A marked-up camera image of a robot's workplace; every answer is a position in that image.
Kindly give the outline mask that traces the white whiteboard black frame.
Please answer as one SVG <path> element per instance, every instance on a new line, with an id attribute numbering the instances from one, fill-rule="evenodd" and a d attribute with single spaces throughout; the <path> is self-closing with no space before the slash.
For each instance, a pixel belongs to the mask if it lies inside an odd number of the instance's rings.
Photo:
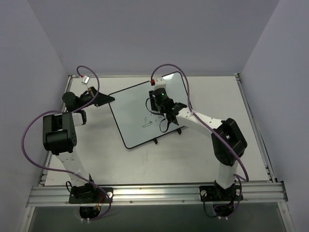
<path id="1" fill-rule="evenodd" d="M 149 91 L 153 90 L 150 81 L 124 88 L 111 93 L 115 101 L 109 103 L 112 115 L 127 149 L 135 148 L 153 141 L 163 135 L 176 131 L 181 134 L 182 127 L 175 124 L 167 126 L 163 116 L 150 112 Z"/>

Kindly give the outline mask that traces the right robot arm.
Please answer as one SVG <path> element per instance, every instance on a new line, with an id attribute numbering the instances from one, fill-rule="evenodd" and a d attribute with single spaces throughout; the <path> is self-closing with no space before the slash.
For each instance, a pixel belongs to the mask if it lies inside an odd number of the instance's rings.
<path id="1" fill-rule="evenodd" d="M 188 127 L 203 135 L 210 137 L 214 155 L 219 161 L 217 184 L 214 193 L 219 199 L 226 199 L 232 193 L 231 186 L 237 175 L 237 167 L 240 166 L 245 174 L 245 181 L 249 180 L 247 171 L 240 158 L 247 148 L 247 142 L 235 120 L 215 119 L 193 111 L 193 109 L 181 102 L 174 102 L 168 97 L 164 88 L 158 88 L 149 92 L 151 109 L 162 115 L 168 124 Z"/>

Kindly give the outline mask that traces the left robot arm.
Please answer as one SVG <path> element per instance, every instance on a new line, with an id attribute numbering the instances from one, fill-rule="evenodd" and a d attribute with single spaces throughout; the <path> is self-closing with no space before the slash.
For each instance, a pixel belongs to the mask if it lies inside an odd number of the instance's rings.
<path id="1" fill-rule="evenodd" d="M 97 198 L 97 189 L 92 185 L 93 179 L 84 168 L 77 150 L 77 134 L 75 128 L 85 125 L 86 112 L 82 107 L 94 105 L 100 107 L 111 103 L 114 97 L 102 94 L 94 87 L 90 87 L 79 97 L 72 92 L 62 96 L 66 111 L 63 113 L 43 117 L 42 141 L 45 150 L 50 151 L 63 164 L 64 171 L 70 177 L 70 193 L 80 194 L 87 203 Z"/>

